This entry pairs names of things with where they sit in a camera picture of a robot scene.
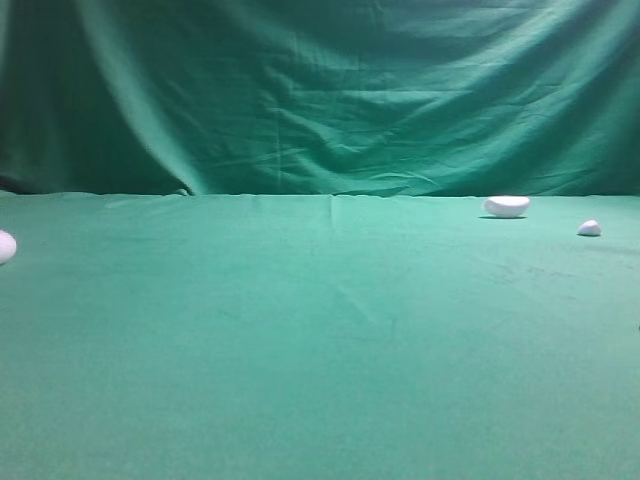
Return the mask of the green tablecloth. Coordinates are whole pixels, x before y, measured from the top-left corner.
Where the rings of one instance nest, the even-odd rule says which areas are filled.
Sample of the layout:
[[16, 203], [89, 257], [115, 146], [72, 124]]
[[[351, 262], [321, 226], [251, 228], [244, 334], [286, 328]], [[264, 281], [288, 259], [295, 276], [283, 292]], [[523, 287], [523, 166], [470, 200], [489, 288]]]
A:
[[635, 197], [3, 194], [1, 226], [5, 479], [639, 475]]

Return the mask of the white bluetooth earphone case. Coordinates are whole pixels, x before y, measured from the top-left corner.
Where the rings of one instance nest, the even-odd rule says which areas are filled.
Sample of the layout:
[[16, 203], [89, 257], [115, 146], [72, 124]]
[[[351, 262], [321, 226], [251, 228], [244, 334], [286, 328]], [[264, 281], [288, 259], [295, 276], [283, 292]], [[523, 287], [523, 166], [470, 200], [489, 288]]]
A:
[[9, 262], [17, 252], [17, 242], [8, 232], [0, 231], [0, 265]]

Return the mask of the white oval case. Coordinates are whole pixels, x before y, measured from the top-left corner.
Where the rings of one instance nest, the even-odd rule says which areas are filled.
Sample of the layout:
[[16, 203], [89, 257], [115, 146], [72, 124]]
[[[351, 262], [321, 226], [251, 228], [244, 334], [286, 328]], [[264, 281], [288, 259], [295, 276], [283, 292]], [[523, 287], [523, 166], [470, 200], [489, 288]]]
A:
[[483, 210], [497, 218], [518, 218], [523, 216], [531, 204], [526, 196], [491, 196], [483, 202]]

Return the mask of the green backdrop curtain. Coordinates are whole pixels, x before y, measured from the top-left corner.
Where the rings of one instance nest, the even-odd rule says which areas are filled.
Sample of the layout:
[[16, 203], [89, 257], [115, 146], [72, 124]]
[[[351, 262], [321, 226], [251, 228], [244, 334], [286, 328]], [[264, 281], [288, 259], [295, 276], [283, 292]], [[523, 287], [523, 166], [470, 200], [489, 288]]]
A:
[[5, 1], [18, 194], [635, 195], [635, 1]]

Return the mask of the small white earbud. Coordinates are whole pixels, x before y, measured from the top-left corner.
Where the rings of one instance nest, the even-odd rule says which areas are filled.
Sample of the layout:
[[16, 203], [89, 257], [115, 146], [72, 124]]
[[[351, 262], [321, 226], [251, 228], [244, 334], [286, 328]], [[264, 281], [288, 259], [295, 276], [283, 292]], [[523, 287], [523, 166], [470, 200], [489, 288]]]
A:
[[587, 220], [579, 226], [577, 234], [579, 236], [598, 237], [602, 235], [602, 227], [594, 219]]

